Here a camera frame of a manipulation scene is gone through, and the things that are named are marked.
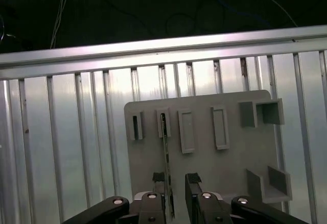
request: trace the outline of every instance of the rectangular slot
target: rectangular slot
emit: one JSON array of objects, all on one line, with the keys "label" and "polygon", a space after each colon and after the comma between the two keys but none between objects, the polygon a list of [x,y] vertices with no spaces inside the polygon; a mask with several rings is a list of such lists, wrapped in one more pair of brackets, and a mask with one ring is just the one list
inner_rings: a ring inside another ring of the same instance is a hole
[{"label": "rectangular slot", "polygon": [[178,111],[180,145],[183,154],[189,154],[194,151],[194,134],[192,113],[190,110]]},{"label": "rectangular slot", "polygon": [[165,116],[166,136],[170,137],[171,132],[170,132],[170,120],[169,120],[168,108],[162,108],[162,109],[157,109],[157,123],[158,123],[159,138],[162,138],[162,129],[161,129],[161,115],[162,114]]},{"label": "rectangular slot", "polygon": [[271,186],[273,186],[283,194],[287,195],[288,197],[292,198],[292,192],[290,189],[291,180],[290,175],[288,173],[268,166],[268,176],[269,184]]},{"label": "rectangular slot", "polygon": [[223,106],[212,107],[217,150],[229,149],[227,112]]},{"label": "rectangular slot", "polygon": [[133,116],[133,126],[134,126],[134,138],[138,139],[138,129],[137,129],[137,117]]},{"label": "rectangular slot", "polygon": [[262,107],[262,117],[264,123],[273,125],[284,124],[283,103],[281,99],[271,102],[258,103]]},{"label": "rectangular slot", "polygon": [[131,140],[142,140],[142,112],[131,113],[131,119],[129,121],[129,134]]}]

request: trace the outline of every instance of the dark background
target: dark background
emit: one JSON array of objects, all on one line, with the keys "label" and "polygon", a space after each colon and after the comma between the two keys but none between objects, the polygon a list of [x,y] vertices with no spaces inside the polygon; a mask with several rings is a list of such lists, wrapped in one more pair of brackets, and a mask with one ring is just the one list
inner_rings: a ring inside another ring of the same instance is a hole
[{"label": "dark background", "polygon": [[[223,0],[272,29],[293,27],[270,0]],[[302,26],[327,24],[327,0],[276,0]],[[7,37],[0,53],[50,48],[60,0],[0,0]],[[56,48],[269,29],[217,0],[67,0]]]}]

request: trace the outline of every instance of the metal screw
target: metal screw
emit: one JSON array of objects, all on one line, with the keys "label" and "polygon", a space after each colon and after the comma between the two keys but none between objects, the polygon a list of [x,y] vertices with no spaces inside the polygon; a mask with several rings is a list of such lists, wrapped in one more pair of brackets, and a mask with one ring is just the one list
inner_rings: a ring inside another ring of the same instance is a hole
[{"label": "metal screw", "polygon": [[114,200],[113,203],[115,205],[120,205],[123,201],[122,200]]},{"label": "metal screw", "polygon": [[245,205],[245,204],[247,204],[248,203],[248,200],[247,199],[245,199],[245,198],[239,198],[239,200],[238,200],[239,202],[241,202],[241,204],[243,204],[243,205]]},{"label": "metal screw", "polygon": [[148,198],[156,198],[156,197],[157,197],[156,194],[149,194],[149,195],[148,195]]},{"label": "metal screw", "polygon": [[202,197],[204,197],[204,198],[210,198],[211,197],[211,194],[205,192],[204,194],[202,194]]}]

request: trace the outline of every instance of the gray mounting plate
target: gray mounting plate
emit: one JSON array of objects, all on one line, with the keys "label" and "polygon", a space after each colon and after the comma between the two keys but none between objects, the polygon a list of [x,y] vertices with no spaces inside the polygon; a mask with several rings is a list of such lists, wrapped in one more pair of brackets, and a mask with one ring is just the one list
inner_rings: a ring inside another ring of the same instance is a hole
[{"label": "gray mounting plate", "polygon": [[[258,119],[255,128],[241,125],[240,113],[244,111],[239,103],[249,101],[260,105],[274,102],[269,92],[259,90],[126,104],[133,194],[151,191],[153,173],[165,171],[157,116],[161,112],[169,116],[167,140],[177,223],[190,223],[184,196],[186,173],[197,172],[202,179],[202,190],[217,192],[223,198],[248,194],[246,169],[261,176],[263,184],[269,186],[267,167],[277,168],[274,127],[264,123],[266,109],[262,106],[255,109]],[[276,112],[283,123],[282,106]]]}]

